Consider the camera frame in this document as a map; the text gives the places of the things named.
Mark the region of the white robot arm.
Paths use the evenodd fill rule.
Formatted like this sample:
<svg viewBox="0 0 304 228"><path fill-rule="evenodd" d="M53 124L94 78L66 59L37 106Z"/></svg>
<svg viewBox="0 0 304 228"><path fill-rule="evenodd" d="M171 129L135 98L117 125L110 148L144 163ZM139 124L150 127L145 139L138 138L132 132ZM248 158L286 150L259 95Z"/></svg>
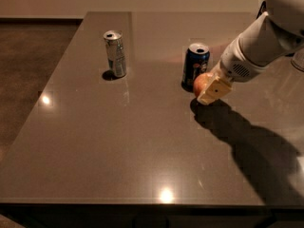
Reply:
<svg viewBox="0 0 304 228"><path fill-rule="evenodd" d="M303 48L304 0L266 0L266 10L223 51L218 63L194 82L199 103L209 105L248 82L280 56Z"/></svg>

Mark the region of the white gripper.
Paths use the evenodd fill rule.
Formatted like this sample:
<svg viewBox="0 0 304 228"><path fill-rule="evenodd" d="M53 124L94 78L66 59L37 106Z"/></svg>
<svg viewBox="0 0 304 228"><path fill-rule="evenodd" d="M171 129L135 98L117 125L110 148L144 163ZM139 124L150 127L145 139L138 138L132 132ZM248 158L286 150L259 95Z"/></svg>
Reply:
<svg viewBox="0 0 304 228"><path fill-rule="evenodd" d="M268 62L255 61L261 53L256 37L238 36L223 51L217 64L211 69L212 78L197 97L202 105L209 105L232 90L231 82L248 82L263 72Z"/></svg>

